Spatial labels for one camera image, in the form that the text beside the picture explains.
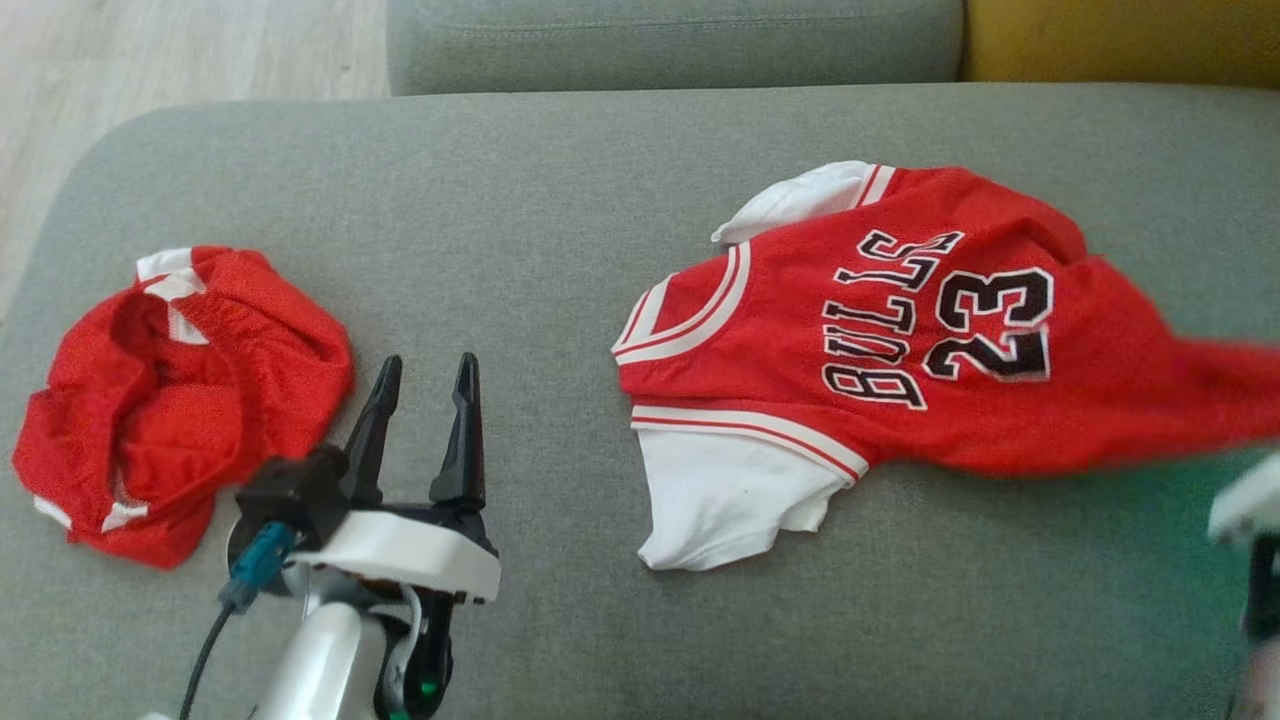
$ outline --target red fabric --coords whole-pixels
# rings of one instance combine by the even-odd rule
[[[895,241],[872,247],[882,255],[964,234],[950,251],[884,259],[863,251],[873,231]],[[878,202],[765,232],[749,246],[741,301],[709,340],[640,361],[626,359],[644,338],[616,351],[622,389],[636,405],[760,413],[829,436],[873,465],[910,457],[993,475],[1076,471],[1280,437],[1280,351],[1174,337],[1138,288],[1088,255],[1070,219],[969,172],[899,170]],[[732,261],[721,256],[675,275],[655,332],[692,318]],[[936,268],[915,290],[864,275],[914,277],[931,261]],[[982,292],[998,296],[996,306],[943,292],[965,287],[965,273],[992,283]],[[1030,284],[998,295],[1001,273]],[[1047,278],[1051,305],[1039,318],[1019,315],[1034,306],[1028,293],[1037,277]],[[832,301],[886,316],[910,304],[914,327],[824,316]],[[978,336],[1009,361],[1005,375],[945,352],[955,347],[948,341]],[[878,356],[842,354],[850,337]],[[1034,363],[1041,341],[1042,369]],[[1020,355],[1015,342],[1024,343]],[[905,355],[893,357],[902,346]],[[828,366],[852,395],[832,387]],[[954,378],[940,377],[951,369]],[[905,374],[919,402],[913,406],[909,392],[867,397],[864,372],[879,373],[887,396],[899,387],[890,374]],[[698,429],[698,421],[671,429],[682,424]]]
[[[143,292],[164,275],[134,282],[67,333],[13,456],[70,518],[69,542],[165,569],[200,543],[219,488],[305,455],[352,383],[346,329],[260,252],[191,256],[205,291],[172,305],[207,345],[170,338],[169,304]],[[104,532],[118,496],[147,515]]]

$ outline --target white stripe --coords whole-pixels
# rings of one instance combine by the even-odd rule
[[[867,188],[872,184],[872,178],[876,176],[876,169],[879,165],[867,165],[867,172],[858,181],[858,195],[854,196],[854,201],[849,204],[850,209],[858,208],[863,204],[863,197],[867,196]]]
[[[632,342],[648,340],[653,334],[653,327],[658,324],[658,313],[662,311],[662,301],[667,297],[667,283],[669,282],[671,275],[667,275],[667,279],[654,286],[649,292],[649,300],[645,302],[644,310],[640,311],[640,319],[631,333]]]
[[[644,307],[644,304],[649,300],[650,292],[653,292],[653,288],[644,291],[640,295],[640,300],[636,300],[636,304],[631,306],[631,314],[627,315],[627,323],[622,325],[622,334],[620,334],[618,340],[613,343],[613,352],[617,352],[618,348],[622,347],[622,343],[631,338],[631,333],[635,332],[636,315],[640,314],[640,309]]]
[[[186,270],[169,273],[163,281],[151,283],[142,292],[154,295],[165,302],[172,302],[179,297],[187,297],[188,295],[201,295],[205,290],[207,290],[205,287],[205,281],[200,279],[196,270],[187,268]]]
[[[618,356],[618,365],[626,365],[627,363],[640,363],[644,360],[660,360],[663,357],[672,357],[698,347],[699,345],[707,342],[713,334],[716,334],[724,323],[733,315],[733,310],[737,309],[737,304],[742,301],[742,295],[746,292],[746,279],[750,274],[751,264],[751,243],[744,242],[742,245],[735,245],[730,250],[730,255],[737,254],[737,269],[732,273],[732,284],[728,286],[727,292],[717,295],[723,295],[724,301],[716,306],[717,296],[713,296],[712,302],[708,302],[705,307],[699,313],[699,316],[704,316],[705,322],[699,322],[696,327],[685,334],[676,337],[666,342],[658,342],[646,347],[635,347],[631,350],[623,348]],[[724,275],[726,281],[730,281],[730,275]],[[684,323],[681,327],[689,327],[692,323]],[[653,336],[649,340],[662,338],[668,336],[668,333],[662,332]]]
[[[169,340],[187,345],[209,345],[209,338],[173,305],[169,306]]]
[[[54,520],[58,520],[59,525],[67,528],[68,530],[72,529],[72,516],[68,515],[65,510],[45,500],[44,497],[40,497],[38,495],[35,497],[35,503],[36,503],[36,512],[49,515]]]
[[[876,173],[876,178],[872,181],[870,188],[867,191],[867,196],[863,197],[863,205],[872,205],[878,202],[881,197],[884,197],[884,188],[888,187],[888,181],[893,177],[893,168],[888,165],[881,165],[881,172]]]
[[[710,314],[712,307],[716,306],[716,304],[717,304],[717,301],[719,301],[721,296],[723,296],[726,292],[730,291],[731,283],[737,277],[737,270],[742,266],[741,255],[739,252],[741,247],[745,247],[745,246],[733,246],[733,247],[730,249],[730,251],[728,251],[728,261],[724,263],[724,277],[721,278],[719,287],[716,288],[716,292],[712,293],[710,300],[707,301],[707,305],[703,305],[703,309],[699,310],[696,315],[694,315],[692,318],[685,320],[684,323],[680,323],[678,325],[676,325],[673,328],[662,331],[660,333],[657,333],[653,337],[645,338],[645,342],[650,342],[650,341],[655,341],[655,340],[666,340],[668,337],[672,337],[675,334],[685,332],[686,329],[696,325],[698,323],[701,323],[707,318],[707,315]],[[625,343],[622,343],[620,346],[620,352],[627,352],[627,348],[631,347],[631,346],[634,346],[634,345],[639,345],[639,343],[636,343],[634,341],[632,342],[625,342]]]
[[[186,270],[191,268],[191,249],[189,247],[174,247],[173,250],[161,250],[155,255],[147,255],[146,258],[138,259],[134,263],[134,268],[138,273],[138,282],[147,282],[151,278],[159,278],[160,275],[168,275],[177,270]]]
[[[123,528],[131,520],[137,520],[138,518],[147,516],[146,505],[124,505],[122,502],[111,503],[111,512],[106,518],[102,518],[102,530],[114,530],[116,528]]]
[[[142,292],[160,297],[165,302],[173,302],[188,295],[202,295],[206,290],[205,281],[200,279],[196,270],[186,268],[170,272],[164,279],[151,283]],[[193,325],[173,305],[169,305],[169,340],[187,345],[209,345],[205,333],[200,332],[200,328]]]
[[[652,418],[654,420],[669,420],[668,423],[648,423],[644,418]],[[724,428],[717,425],[699,425],[698,423],[732,423],[736,425],[749,425],[749,428]],[[687,410],[680,407],[657,407],[653,405],[636,405],[631,409],[631,427],[653,429],[653,430],[680,430],[687,429],[690,432],[705,432],[717,434],[741,434],[749,436],[759,439],[765,439],[777,445],[782,445],[790,450],[804,455],[805,457],[818,462],[823,468],[833,473],[838,473],[841,477],[849,478],[849,470],[852,470],[855,477],[850,479],[856,479],[867,473],[868,462],[867,460],[854,452],[852,450],[845,447],[835,438],[819,433],[818,430],[806,428],[799,423],[792,423],[782,418],[776,418],[773,415],[765,415],[763,413],[742,413],[737,410]],[[763,430],[773,430],[772,434]],[[832,464],[829,460],[818,455],[804,447],[805,443],[810,447],[815,447],[831,457],[835,457],[838,462],[844,464],[849,470]]]

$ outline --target gray sofa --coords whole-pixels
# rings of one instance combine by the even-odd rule
[[[957,17],[919,5],[937,9],[922,31]],[[626,63],[646,55],[636,42]],[[398,87],[500,88],[458,79],[483,63],[428,72],[465,50],[424,45],[417,69],[393,67]],[[819,79],[788,72],[776,77]],[[822,77],[916,79],[854,76]],[[608,347],[636,297],[709,258],[709,233],[754,192],[837,159],[966,165],[1075,218],[1179,332],[1280,341],[1277,117],[1267,91],[957,83],[155,113],[101,141],[49,217],[0,327],[0,442],[12,450],[61,333],[133,259],[252,246],[346,323],[357,393],[385,354],[404,356],[393,500],[424,496],[458,354],[480,357],[504,574],[495,603],[454,619],[442,717],[1217,716],[1244,560],[1204,542],[1204,519],[1254,452],[1018,484],[892,464],[840,493],[814,537],[655,574],[635,556],[648,497]],[[9,466],[0,493],[0,715],[172,714],[216,612],[229,495],[200,551],[157,573],[64,544]],[[228,625],[196,717],[250,712],[298,612],[269,598]]]
[[[392,92],[956,78],[961,0],[389,0]]]

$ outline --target wooden floor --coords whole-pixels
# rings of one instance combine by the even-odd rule
[[[384,0],[0,0],[0,320],[49,205],[156,108],[387,96]]]

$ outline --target yellow cushion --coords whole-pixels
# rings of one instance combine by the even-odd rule
[[[1280,88],[1280,1],[968,0],[964,77]]]

